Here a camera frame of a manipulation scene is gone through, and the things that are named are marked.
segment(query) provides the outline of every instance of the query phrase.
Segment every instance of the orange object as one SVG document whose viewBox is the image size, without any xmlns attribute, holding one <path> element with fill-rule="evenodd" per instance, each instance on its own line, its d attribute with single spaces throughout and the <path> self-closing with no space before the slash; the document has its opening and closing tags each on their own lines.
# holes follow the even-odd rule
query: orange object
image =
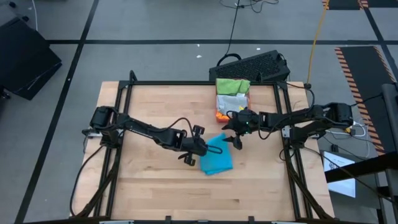
<svg viewBox="0 0 398 224">
<path fill-rule="evenodd" d="M 250 94 L 249 92 L 246 94 L 246 97 L 248 98 L 248 108 L 250 109 Z M 219 123 L 227 123 L 229 121 L 229 117 L 226 115 L 223 115 L 217 110 L 217 102 L 216 102 L 216 120 Z"/>
</svg>

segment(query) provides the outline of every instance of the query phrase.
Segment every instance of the gray floor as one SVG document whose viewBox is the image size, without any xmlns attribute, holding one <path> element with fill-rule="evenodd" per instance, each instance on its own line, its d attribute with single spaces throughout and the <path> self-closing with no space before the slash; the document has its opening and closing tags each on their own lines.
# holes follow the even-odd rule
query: gray floor
<svg viewBox="0 0 398 224">
<path fill-rule="evenodd" d="M 31 2 L 16 1 L 19 14 L 34 18 Z M 225 4 L 235 1 L 224 0 Z M 93 0 L 36 0 L 39 32 L 48 40 L 78 40 Z M 386 40 L 398 40 L 398 9 L 371 9 Z M 322 2 L 280 0 L 265 4 L 263 12 L 240 10 L 235 39 L 311 40 L 322 13 Z M 99 0 L 88 38 L 94 40 L 228 39 L 234 10 L 216 0 Z M 28 24 L 34 26 L 31 19 Z M 321 40 L 377 40 L 364 11 L 328 11 Z M 0 111 L 0 223 L 12 223 L 43 145 L 65 77 L 77 45 L 58 44 L 51 49 L 63 66 L 39 94 L 27 101 L 17 96 L 2 102 Z M 312 80 L 316 103 L 340 101 L 352 104 L 349 90 L 334 52 L 334 45 L 318 45 Z M 83 157 L 81 130 L 87 128 L 101 82 L 127 79 L 133 69 L 139 80 L 207 80 L 208 69 L 225 54 L 226 44 L 183 45 L 85 45 L 45 160 L 26 222 L 66 218 L 73 181 Z M 398 46 L 388 46 L 398 60 Z M 230 52 L 248 57 L 278 50 L 288 61 L 291 80 L 305 81 L 311 45 L 232 45 Z M 354 111 L 356 120 L 359 113 Z M 366 143 L 337 141 L 351 152 L 365 156 Z M 330 144 L 319 141 L 321 149 Z M 370 147 L 370 156 L 376 156 Z M 332 194 L 336 216 L 342 220 L 376 223 L 376 212 L 350 206 Z"/>
</svg>

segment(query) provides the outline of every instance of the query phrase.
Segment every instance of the white cable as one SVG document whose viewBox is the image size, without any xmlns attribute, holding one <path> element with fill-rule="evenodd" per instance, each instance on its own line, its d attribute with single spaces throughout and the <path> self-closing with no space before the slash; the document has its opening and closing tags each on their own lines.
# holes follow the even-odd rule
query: white cable
<svg viewBox="0 0 398 224">
<path fill-rule="evenodd" d="M 354 121 L 354 126 L 361 127 L 362 131 L 363 131 L 363 133 L 361 135 L 354 135 L 354 137 L 364 137 L 366 135 L 367 131 L 365 130 L 364 126 L 360 125 L 359 123 L 355 123 L 355 121 Z M 334 131 L 329 131 L 329 130 L 326 130 L 326 132 L 329 132 L 329 133 L 332 133 L 332 134 L 350 135 L 348 133 L 334 132 Z"/>
<path fill-rule="evenodd" d="M 39 31 L 39 29 L 37 28 L 37 11 L 36 11 L 35 0 L 32 0 L 32 4 L 33 4 L 33 10 L 35 11 L 36 31 Z"/>
<path fill-rule="evenodd" d="M 359 127 L 361 127 L 362 130 L 363 130 L 363 134 L 362 134 L 362 135 L 354 135 L 354 137 L 364 137 L 364 136 L 366 136 L 366 137 L 365 137 L 365 141 L 366 141 L 366 149 L 368 150 L 368 152 L 366 153 L 365 158 L 369 158 L 369 155 L 370 155 L 370 153 L 371 153 L 371 149 L 370 149 L 370 147 L 369 147 L 369 141 L 368 141 L 368 136 L 369 136 L 369 135 L 366 134 L 366 133 L 369 132 L 369 125 L 368 125 L 368 124 L 361 124 L 361 123 L 360 123 L 361 120 L 369 121 L 367 118 L 360 118 L 359 121 L 358 121 L 358 123 L 354 121 L 354 125 L 353 125 L 353 126 L 359 126 Z M 348 134 L 348 133 L 338 133 L 338 132 L 333 132 L 333 131 L 329 131 L 329 130 L 326 130 L 326 131 L 329 132 L 329 133 L 332 133 L 332 134 L 350 135 L 350 134 Z"/>
</svg>

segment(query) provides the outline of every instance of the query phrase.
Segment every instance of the yellow cable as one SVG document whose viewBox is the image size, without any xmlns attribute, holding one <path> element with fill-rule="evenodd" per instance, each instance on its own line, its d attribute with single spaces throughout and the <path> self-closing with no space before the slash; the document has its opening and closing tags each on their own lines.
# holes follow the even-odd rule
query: yellow cable
<svg viewBox="0 0 398 224">
<path fill-rule="evenodd" d="M 329 0 L 326 0 L 325 7 L 323 7 L 323 12 L 322 12 L 321 20 L 319 20 L 317 33 L 315 34 L 315 38 L 314 38 L 314 40 L 313 40 L 313 44 L 312 44 L 312 48 L 311 48 L 310 65 L 308 66 L 307 84 L 310 83 L 310 78 L 311 78 L 311 68 L 312 68 L 312 56 L 313 56 L 313 51 L 315 50 L 315 45 L 317 44 L 318 35 L 319 35 L 320 31 L 321 31 L 322 22 L 323 22 L 323 20 L 325 19 L 326 9 L 327 9 L 328 6 L 329 6 Z"/>
</svg>

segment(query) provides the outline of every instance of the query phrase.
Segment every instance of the stack of cloths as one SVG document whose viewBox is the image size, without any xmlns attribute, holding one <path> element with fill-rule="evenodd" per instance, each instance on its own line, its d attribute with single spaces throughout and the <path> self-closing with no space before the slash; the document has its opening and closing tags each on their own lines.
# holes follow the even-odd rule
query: stack of cloths
<svg viewBox="0 0 398 224">
<path fill-rule="evenodd" d="M 248 106 L 246 94 L 249 92 L 249 80 L 217 78 L 217 110 L 223 115 L 228 111 L 239 112 Z"/>
</svg>

